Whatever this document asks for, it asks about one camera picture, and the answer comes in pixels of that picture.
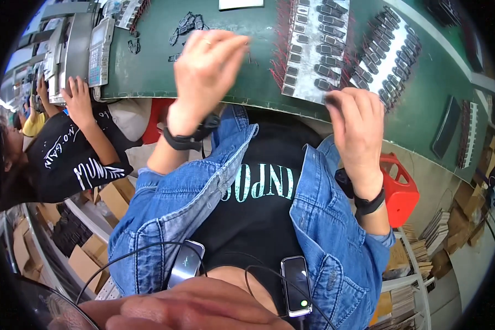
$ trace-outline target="person in yellow shirt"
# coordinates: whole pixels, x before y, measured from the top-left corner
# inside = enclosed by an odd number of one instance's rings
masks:
[[[40,96],[40,101],[44,107],[45,113],[50,118],[60,112],[60,110],[50,103],[48,98],[48,89],[46,82],[44,81],[44,75],[40,77],[37,82],[37,94]],[[46,123],[46,114],[44,112],[39,113],[35,110],[35,96],[29,97],[30,114],[26,119],[23,113],[19,113],[20,122],[22,122],[22,133],[25,136],[35,137],[38,135],[44,124]]]

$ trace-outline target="blue denim shirt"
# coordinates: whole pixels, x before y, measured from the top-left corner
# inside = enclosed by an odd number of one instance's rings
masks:
[[[109,242],[113,260],[162,241],[182,242],[207,219],[237,176],[250,139],[242,106],[230,105],[213,132],[213,151],[206,159],[185,163],[168,175],[139,171],[136,194]],[[333,136],[317,149],[304,146],[304,162],[290,216],[308,264],[312,300],[338,329],[364,329],[376,308],[382,272],[394,245],[387,236],[366,234],[352,214],[347,197],[334,180],[339,153]],[[179,246],[154,246],[110,267],[119,292],[146,294],[164,287]],[[313,308],[311,329],[329,329]]]

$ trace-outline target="green tabletop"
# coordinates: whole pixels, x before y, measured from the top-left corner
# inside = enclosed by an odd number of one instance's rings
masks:
[[[381,0],[351,0],[350,12],[355,22],[350,27],[350,40],[347,43],[362,44],[363,33],[369,32],[367,21],[384,4]],[[152,1],[148,11],[137,23],[141,43],[138,54],[131,54],[128,50],[127,43],[131,36],[127,30],[116,28],[114,31],[109,60],[110,82],[102,88],[103,98],[177,96],[172,63],[167,62],[167,59],[182,51],[182,42],[187,37],[178,38],[178,43],[174,46],[170,46],[168,40],[178,21],[189,10],[194,14],[201,14],[212,29],[231,30],[252,37],[251,64],[245,60],[235,86],[224,98],[225,102],[244,103],[329,121],[324,106],[281,95],[273,80],[269,69],[272,52],[276,49],[273,43],[277,38],[274,30],[277,25],[274,0],[266,0],[264,8],[225,12],[218,11],[218,1],[215,0],[188,1],[182,5],[173,1]],[[470,181],[482,151],[488,115],[475,96],[473,86],[452,57],[429,33],[408,17],[401,16],[411,23],[420,37],[423,50],[400,103],[386,116],[384,138]],[[459,124],[443,159],[438,159],[431,150],[449,95],[454,95],[459,101],[465,99],[478,103],[475,157],[472,165],[462,170],[456,168],[460,142]]]

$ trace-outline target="red fabric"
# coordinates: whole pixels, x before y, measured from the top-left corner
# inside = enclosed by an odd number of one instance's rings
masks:
[[[152,106],[150,107],[150,118],[145,133],[141,136],[143,144],[156,143],[161,136],[161,129],[158,129],[159,122],[164,122],[167,118],[167,112],[169,106],[174,103],[176,99],[152,99]]]
[[[392,178],[388,171],[381,168],[383,172],[383,187],[385,188],[385,205],[387,206],[387,214],[389,215],[389,223],[392,228],[398,228],[403,225],[411,215],[416,203],[420,199],[420,193],[416,187],[413,178],[396,157],[394,153],[382,154],[379,158],[380,164],[388,163],[387,168],[392,165],[398,167],[396,179]],[[407,183],[400,182],[400,177]]]

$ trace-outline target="black t-shirt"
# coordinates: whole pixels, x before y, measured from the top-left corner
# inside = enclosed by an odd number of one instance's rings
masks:
[[[114,146],[120,163],[101,165],[98,155],[72,119],[64,112],[52,116],[27,149],[36,176],[37,201],[58,203],[80,191],[125,177],[133,171],[125,150],[132,147],[115,125],[106,105],[93,108],[99,127]]]
[[[207,270],[264,265],[280,273],[286,257],[304,255],[289,215],[304,161],[303,146],[317,146],[319,135],[290,115],[249,113],[259,131],[247,148],[235,182],[191,236],[205,246]],[[281,279],[250,268],[269,292],[279,315],[287,313]]]

